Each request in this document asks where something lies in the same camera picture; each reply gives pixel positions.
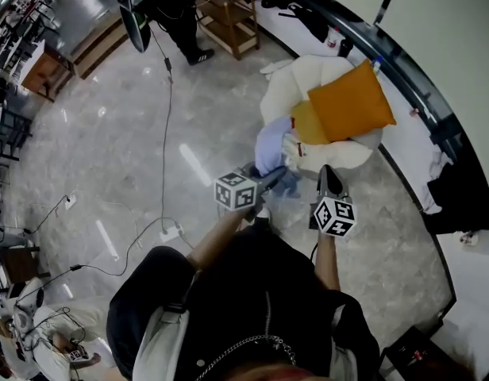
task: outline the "hand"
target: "hand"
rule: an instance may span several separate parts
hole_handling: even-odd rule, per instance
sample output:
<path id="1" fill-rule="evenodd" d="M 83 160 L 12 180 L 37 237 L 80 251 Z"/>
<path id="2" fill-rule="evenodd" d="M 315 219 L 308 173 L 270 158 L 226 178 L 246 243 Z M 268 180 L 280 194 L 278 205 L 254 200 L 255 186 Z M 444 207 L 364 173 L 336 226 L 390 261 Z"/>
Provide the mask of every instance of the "hand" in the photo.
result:
<path id="1" fill-rule="evenodd" d="M 93 355 L 93 358 L 91 358 L 90 361 L 91 361 L 91 364 L 95 365 L 95 364 L 98 364 L 100 361 L 102 361 L 102 358 L 98 353 L 95 353 Z"/>

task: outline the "chair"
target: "chair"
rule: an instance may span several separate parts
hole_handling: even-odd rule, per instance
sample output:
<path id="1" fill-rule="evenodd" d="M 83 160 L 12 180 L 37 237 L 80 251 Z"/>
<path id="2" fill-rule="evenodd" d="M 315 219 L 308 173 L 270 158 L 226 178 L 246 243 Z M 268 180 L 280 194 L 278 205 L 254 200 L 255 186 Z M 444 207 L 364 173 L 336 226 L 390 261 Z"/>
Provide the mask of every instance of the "chair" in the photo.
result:
<path id="1" fill-rule="evenodd" d="M 269 81 L 268 90 L 260 103 L 260 112 L 264 124 L 266 125 L 279 117 L 290 116 L 295 106 L 303 100 L 309 100 L 308 90 L 326 85 L 353 68 L 352 64 L 345 58 L 308 55 L 301 56 L 286 67 L 275 71 Z M 369 148 L 366 151 L 367 155 L 364 156 L 364 162 L 379 147 L 382 140 L 382 129 L 352 137 L 352 140 Z M 322 166 L 327 164 L 330 153 L 333 157 L 333 144 L 313 146 L 317 147 L 317 151 L 313 151 L 308 156 L 311 156 L 316 162 L 310 162 L 309 171 L 315 175 L 309 173 L 309 177 L 318 175 Z"/>

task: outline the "orange pillow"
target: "orange pillow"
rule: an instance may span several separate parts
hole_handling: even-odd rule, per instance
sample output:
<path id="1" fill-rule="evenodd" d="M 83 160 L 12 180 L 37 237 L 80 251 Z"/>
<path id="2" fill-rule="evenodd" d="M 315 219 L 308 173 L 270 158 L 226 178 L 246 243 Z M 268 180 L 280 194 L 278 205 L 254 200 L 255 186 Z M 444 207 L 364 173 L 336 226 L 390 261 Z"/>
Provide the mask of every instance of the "orange pillow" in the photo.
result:
<path id="1" fill-rule="evenodd" d="M 328 139 L 325 138 L 321 122 L 318 120 L 309 100 L 299 103 L 292 109 L 291 116 L 294 118 L 295 131 L 303 143 L 311 145 L 329 144 Z"/>
<path id="2" fill-rule="evenodd" d="M 331 142 L 396 124 L 369 60 L 308 96 Z"/>

